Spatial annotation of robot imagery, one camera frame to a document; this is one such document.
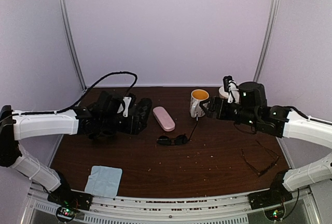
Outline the pink glasses case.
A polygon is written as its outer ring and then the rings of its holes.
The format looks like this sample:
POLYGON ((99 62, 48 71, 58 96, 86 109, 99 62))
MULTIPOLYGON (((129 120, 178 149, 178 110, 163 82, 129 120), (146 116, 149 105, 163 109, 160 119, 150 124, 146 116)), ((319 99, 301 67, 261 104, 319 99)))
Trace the pink glasses case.
POLYGON ((175 122, 164 107, 155 107, 153 109, 153 115, 164 131, 171 132, 175 130, 175 122))

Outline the black sunglasses dark lenses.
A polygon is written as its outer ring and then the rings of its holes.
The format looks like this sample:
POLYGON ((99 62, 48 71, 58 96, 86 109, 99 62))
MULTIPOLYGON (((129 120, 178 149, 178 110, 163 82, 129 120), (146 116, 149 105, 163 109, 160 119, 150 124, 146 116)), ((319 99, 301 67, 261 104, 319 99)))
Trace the black sunglasses dark lenses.
POLYGON ((199 117, 196 116, 195 120, 196 120, 195 126, 189 136, 187 136, 186 134, 181 134, 181 135, 178 135, 177 137, 170 138, 166 135, 162 135, 157 138, 156 143, 159 145, 162 145, 162 146, 181 146, 181 145, 187 144, 191 140, 191 138, 197 128, 197 125, 199 122, 199 117))

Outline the black glasses case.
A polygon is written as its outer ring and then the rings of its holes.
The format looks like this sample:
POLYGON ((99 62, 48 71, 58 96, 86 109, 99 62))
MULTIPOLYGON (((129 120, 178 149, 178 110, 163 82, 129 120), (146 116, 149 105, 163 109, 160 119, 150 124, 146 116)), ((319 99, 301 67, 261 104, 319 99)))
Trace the black glasses case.
POLYGON ((150 98, 141 99, 136 106, 136 116, 139 118, 139 127, 141 130, 147 127, 151 108, 152 100, 150 98))

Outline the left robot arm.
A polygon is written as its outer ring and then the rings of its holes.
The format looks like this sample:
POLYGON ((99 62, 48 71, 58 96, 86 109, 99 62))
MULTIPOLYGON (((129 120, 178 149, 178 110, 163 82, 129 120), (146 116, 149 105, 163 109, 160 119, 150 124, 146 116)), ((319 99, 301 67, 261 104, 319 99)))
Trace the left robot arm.
POLYGON ((11 167, 40 183, 63 205, 75 200, 64 176, 32 157, 19 141, 49 135, 113 136, 117 132, 137 135, 147 127, 152 107, 149 98, 136 101, 134 94, 117 97, 102 91, 88 107, 67 110, 23 112, 5 105, 1 109, 1 166, 11 167))

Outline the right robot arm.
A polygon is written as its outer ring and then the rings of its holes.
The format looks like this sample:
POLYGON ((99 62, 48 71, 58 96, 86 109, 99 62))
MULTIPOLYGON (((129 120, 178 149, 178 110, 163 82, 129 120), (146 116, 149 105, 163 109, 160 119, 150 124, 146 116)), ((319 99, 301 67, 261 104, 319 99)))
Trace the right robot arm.
MULTIPOLYGON (((245 124, 278 138, 295 138, 331 148, 331 122, 307 116, 294 106, 269 107, 265 87, 254 81, 237 85, 231 78, 224 78, 227 99, 209 97, 200 107, 209 118, 230 120, 245 124)), ((266 200, 277 204, 286 195, 303 186, 331 179, 331 154, 302 166, 279 173, 276 185, 266 192, 266 200)))

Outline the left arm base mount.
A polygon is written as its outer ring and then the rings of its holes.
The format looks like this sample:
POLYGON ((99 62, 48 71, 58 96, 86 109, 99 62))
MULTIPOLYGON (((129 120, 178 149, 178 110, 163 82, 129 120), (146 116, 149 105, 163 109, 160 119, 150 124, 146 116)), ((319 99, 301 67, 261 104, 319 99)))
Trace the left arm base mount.
POLYGON ((90 209, 93 195, 73 191, 64 175, 60 172, 58 174, 60 177, 60 186, 55 191, 49 191, 45 187, 43 187, 43 190, 48 195, 48 201, 59 205, 56 210, 58 221, 60 223, 68 223, 74 220, 80 210, 88 211, 90 209))

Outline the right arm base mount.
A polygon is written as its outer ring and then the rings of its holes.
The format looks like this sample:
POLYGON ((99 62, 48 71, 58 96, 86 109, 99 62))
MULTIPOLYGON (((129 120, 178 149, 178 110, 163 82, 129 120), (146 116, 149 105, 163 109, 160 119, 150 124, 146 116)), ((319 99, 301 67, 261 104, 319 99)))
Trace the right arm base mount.
POLYGON ((273 182, 268 190, 250 193, 248 201, 252 210, 263 209, 269 221, 281 221, 286 215, 285 203, 293 199, 281 182, 273 182))

